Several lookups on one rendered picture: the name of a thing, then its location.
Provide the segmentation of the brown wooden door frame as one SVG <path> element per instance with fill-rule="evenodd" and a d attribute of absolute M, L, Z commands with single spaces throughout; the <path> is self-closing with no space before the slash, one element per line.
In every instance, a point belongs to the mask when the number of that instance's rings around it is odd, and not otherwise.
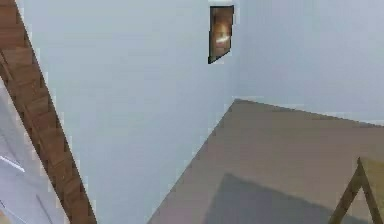
<path fill-rule="evenodd" d="M 69 224 L 97 224 L 16 0 L 0 0 L 0 78 Z"/>

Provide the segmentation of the dark framed wall picture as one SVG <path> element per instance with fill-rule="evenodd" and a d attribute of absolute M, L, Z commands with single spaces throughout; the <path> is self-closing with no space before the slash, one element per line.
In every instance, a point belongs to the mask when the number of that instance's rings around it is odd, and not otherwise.
<path fill-rule="evenodd" d="M 210 7 L 209 54 L 212 64 L 231 50 L 233 5 Z"/>

